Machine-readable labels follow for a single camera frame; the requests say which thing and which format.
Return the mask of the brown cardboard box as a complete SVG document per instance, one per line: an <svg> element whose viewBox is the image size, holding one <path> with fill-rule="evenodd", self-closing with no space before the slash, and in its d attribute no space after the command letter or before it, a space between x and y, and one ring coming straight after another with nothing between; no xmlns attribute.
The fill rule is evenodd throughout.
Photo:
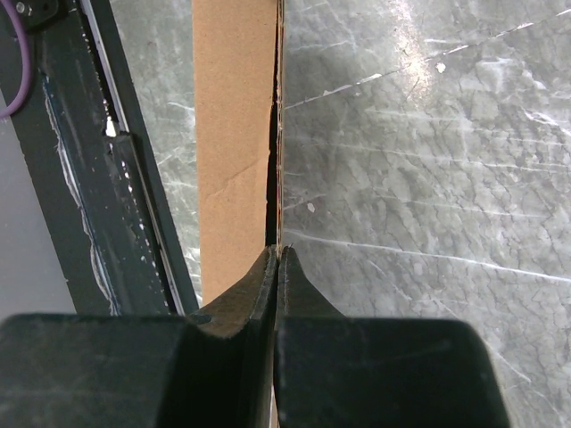
<svg viewBox="0 0 571 428"><path fill-rule="evenodd" d="M194 1L203 303L282 241L282 1Z"/></svg>

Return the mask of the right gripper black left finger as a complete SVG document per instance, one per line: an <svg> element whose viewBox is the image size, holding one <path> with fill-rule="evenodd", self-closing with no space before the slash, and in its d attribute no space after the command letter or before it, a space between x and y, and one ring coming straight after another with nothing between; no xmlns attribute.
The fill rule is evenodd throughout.
<svg viewBox="0 0 571 428"><path fill-rule="evenodd" d="M4 427L266 427L277 254L187 316L25 314L1 326Z"/></svg>

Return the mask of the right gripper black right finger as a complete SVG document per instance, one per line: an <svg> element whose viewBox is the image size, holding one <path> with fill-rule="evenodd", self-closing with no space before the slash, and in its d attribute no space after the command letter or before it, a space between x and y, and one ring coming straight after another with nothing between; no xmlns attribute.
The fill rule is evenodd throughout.
<svg viewBox="0 0 571 428"><path fill-rule="evenodd" d="M469 324L347 317L296 251L277 278L274 385L283 427L507 427L486 347Z"/></svg>

